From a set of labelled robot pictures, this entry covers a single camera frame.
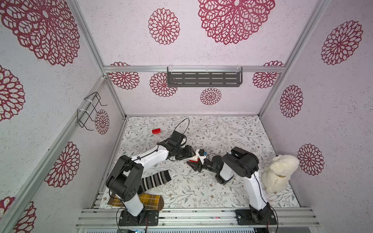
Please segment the cream lego plate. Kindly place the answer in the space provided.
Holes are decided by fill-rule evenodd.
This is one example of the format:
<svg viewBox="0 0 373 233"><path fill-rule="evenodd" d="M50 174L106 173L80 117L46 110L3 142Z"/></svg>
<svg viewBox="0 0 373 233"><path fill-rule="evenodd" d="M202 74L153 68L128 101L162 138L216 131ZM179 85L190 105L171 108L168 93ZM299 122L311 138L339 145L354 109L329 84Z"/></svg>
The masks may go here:
<svg viewBox="0 0 373 233"><path fill-rule="evenodd" d="M204 164L205 159L207 158L207 153L204 149L197 149L195 152L198 161L200 161L202 164Z"/></svg>

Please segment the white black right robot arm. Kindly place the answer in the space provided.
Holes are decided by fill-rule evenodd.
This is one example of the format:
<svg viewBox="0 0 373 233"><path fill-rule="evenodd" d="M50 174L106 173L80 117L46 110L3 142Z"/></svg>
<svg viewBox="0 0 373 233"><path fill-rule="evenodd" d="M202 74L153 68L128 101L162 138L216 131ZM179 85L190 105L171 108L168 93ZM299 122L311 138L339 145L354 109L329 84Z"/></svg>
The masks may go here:
<svg viewBox="0 0 373 233"><path fill-rule="evenodd" d="M194 171L207 170L215 173L215 178L220 184L227 184L235 175L240 176L249 196L251 220L259 223L272 215L271 206L265 199L258 180L259 160L253 153L234 147L224 156L215 154L210 159L209 154L200 149L186 163Z"/></svg>

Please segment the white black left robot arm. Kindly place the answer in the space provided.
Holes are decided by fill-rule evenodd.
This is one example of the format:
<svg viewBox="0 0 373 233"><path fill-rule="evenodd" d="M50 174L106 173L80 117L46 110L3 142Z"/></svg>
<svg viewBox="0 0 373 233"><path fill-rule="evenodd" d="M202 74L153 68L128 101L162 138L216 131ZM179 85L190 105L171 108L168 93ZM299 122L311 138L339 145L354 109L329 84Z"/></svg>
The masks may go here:
<svg viewBox="0 0 373 233"><path fill-rule="evenodd" d="M143 172L171 157L180 161L195 155L192 147L187 145L184 134L173 131L171 136L141 154L122 155L114 165L106 180L109 191L119 197L130 217L143 218L145 207L140 201L138 190Z"/></svg>

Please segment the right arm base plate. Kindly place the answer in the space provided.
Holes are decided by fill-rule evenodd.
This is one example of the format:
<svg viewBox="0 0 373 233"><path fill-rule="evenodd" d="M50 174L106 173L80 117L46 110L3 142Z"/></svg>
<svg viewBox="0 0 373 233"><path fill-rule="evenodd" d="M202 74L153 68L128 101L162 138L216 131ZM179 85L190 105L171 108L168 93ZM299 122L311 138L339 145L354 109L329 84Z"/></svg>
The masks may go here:
<svg viewBox="0 0 373 233"><path fill-rule="evenodd" d="M264 209L261 211L237 209L235 210L235 214L238 225L277 225L277 218L271 209Z"/></svg>

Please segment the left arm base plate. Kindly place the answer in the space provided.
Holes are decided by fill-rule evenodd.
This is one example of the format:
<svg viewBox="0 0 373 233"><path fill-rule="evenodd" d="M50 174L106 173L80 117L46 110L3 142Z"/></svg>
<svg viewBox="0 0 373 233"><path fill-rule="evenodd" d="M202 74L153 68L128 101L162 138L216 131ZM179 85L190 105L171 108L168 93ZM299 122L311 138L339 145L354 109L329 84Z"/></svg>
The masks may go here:
<svg viewBox="0 0 373 233"><path fill-rule="evenodd" d="M131 215L127 210L123 210L119 217L119 226L157 226L159 221L159 211L143 209L138 216Z"/></svg>

